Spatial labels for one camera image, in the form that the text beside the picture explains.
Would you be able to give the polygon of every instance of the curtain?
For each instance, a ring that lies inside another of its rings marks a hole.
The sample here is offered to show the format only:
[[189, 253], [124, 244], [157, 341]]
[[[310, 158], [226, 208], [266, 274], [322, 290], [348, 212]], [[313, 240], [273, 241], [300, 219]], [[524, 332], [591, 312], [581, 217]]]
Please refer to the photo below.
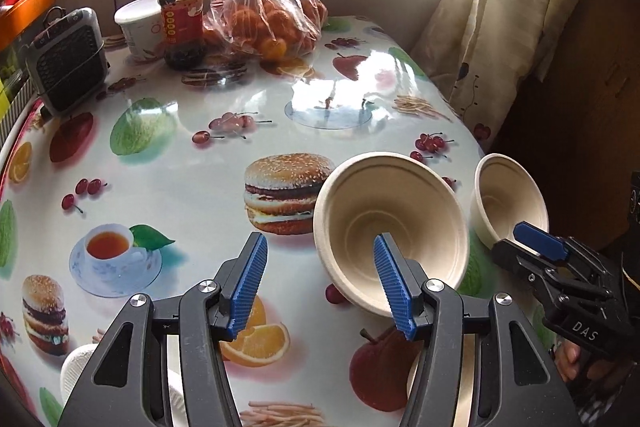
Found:
[[412, 50], [483, 149], [529, 75], [543, 80], [578, 0], [441, 0]]

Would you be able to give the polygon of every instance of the jar label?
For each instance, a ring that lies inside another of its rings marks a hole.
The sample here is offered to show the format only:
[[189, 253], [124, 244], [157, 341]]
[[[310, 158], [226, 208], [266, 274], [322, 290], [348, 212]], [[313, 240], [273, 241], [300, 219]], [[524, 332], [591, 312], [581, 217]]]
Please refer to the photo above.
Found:
[[170, 6], [162, 9], [164, 41], [181, 44], [202, 38], [202, 8]]

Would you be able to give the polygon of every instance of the portable heater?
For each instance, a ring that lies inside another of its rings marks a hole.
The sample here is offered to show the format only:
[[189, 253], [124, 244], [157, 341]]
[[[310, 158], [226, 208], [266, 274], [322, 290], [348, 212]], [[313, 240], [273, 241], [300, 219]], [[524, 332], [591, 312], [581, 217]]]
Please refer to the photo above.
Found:
[[107, 76], [104, 44], [95, 12], [81, 8], [47, 26], [28, 46], [31, 80], [52, 114], [68, 113], [91, 95]]

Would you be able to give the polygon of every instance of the green fruit print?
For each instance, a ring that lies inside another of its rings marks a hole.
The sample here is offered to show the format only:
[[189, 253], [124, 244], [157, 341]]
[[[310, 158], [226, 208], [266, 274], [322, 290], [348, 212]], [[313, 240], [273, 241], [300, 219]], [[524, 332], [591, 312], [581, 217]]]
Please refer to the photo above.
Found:
[[142, 152], [175, 129], [175, 119], [158, 100], [142, 98], [118, 118], [111, 131], [111, 151], [118, 156]]
[[346, 33], [351, 29], [349, 21], [343, 17], [328, 17], [324, 26], [322, 26], [323, 32], [331, 33]]
[[395, 60], [411, 67], [411, 69], [414, 70], [415, 76], [421, 76], [423, 78], [427, 77], [427, 75], [424, 74], [424, 71], [420, 69], [420, 66], [418, 66], [418, 64], [416, 64], [415, 61], [407, 55], [406, 51], [401, 50], [400, 48], [391, 47], [389, 48], [388, 53], [395, 58]]
[[175, 243], [173, 239], [165, 237], [149, 225], [134, 225], [129, 230], [133, 234], [133, 244], [136, 247], [146, 248], [147, 250], [160, 250], [167, 245]]
[[40, 405], [51, 427], [56, 427], [62, 416], [62, 406], [45, 387], [40, 388]]
[[551, 346], [556, 342], [556, 334], [543, 326], [542, 317], [544, 316], [545, 309], [542, 307], [542, 304], [538, 304], [536, 309], [533, 311], [531, 325], [545, 349], [551, 349]]
[[11, 261], [17, 250], [14, 205], [6, 200], [0, 208], [0, 267]]
[[458, 293], [475, 297], [482, 289], [482, 274], [478, 258], [473, 252], [469, 253], [469, 263], [466, 266], [465, 278], [460, 283]]

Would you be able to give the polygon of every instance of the plastic tub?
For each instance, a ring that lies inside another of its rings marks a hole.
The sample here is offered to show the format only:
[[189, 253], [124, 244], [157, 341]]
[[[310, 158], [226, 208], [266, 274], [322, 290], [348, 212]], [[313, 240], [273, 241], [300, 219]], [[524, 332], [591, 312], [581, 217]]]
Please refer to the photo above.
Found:
[[122, 28], [131, 56], [139, 62], [162, 57], [164, 39], [158, 0], [135, 0], [114, 15]]

